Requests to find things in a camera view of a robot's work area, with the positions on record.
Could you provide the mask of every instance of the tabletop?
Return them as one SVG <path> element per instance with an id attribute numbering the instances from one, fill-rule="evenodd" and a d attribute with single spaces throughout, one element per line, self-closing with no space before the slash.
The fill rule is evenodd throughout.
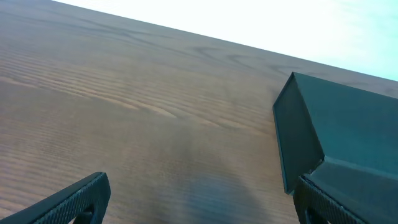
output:
<path id="1" fill-rule="evenodd" d="M 398 97 L 382 78 L 58 2 L 1 0 L 0 218 L 104 171 L 103 223 L 298 223 L 272 114 L 293 71 Z"/>

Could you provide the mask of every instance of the brown wooden surface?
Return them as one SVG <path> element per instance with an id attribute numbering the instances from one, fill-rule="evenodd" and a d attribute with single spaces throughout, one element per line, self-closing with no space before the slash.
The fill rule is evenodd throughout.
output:
<path id="1" fill-rule="evenodd" d="M 396 82 L 265 50 L 0 1 L 0 218 L 101 170 L 104 223 L 297 223 L 272 117 L 292 71 L 398 96 Z"/>

